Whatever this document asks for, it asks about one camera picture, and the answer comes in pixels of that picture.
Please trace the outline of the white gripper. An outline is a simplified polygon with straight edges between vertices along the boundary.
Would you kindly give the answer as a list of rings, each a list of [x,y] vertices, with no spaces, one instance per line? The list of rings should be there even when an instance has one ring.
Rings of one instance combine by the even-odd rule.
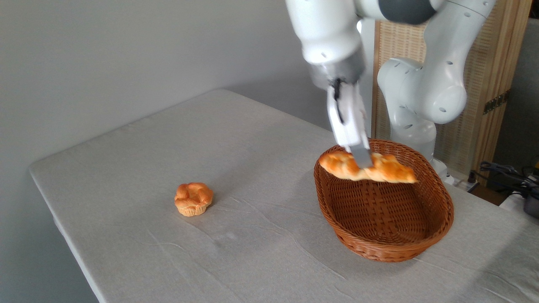
[[[359,85],[336,79],[327,89],[327,111],[336,143],[353,155],[359,168],[373,167]]]

